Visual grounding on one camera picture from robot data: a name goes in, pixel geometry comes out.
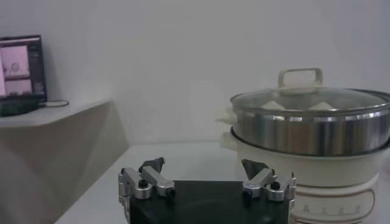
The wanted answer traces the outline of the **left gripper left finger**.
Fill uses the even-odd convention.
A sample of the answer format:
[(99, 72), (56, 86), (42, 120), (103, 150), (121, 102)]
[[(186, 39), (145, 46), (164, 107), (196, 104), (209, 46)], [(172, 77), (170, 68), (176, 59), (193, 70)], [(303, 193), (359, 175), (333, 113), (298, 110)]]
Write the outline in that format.
[(161, 170), (165, 159), (159, 157), (145, 161), (135, 170), (132, 167), (122, 168), (118, 174), (118, 200), (125, 213), (130, 212), (130, 199), (146, 200), (156, 190), (157, 195), (173, 198), (176, 195), (175, 183), (165, 179)]

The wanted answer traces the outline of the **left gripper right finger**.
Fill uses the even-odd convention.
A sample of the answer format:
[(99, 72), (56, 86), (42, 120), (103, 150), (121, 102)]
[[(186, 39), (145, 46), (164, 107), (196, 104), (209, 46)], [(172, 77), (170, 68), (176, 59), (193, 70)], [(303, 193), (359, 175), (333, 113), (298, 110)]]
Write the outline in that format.
[(241, 164), (248, 178), (243, 182), (243, 194), (246, 197), (260, 198), (265, 194), (270, 201), (295, 202), (297, 177), (294, 172), (279, 176), (265, 163), (242, 159)]

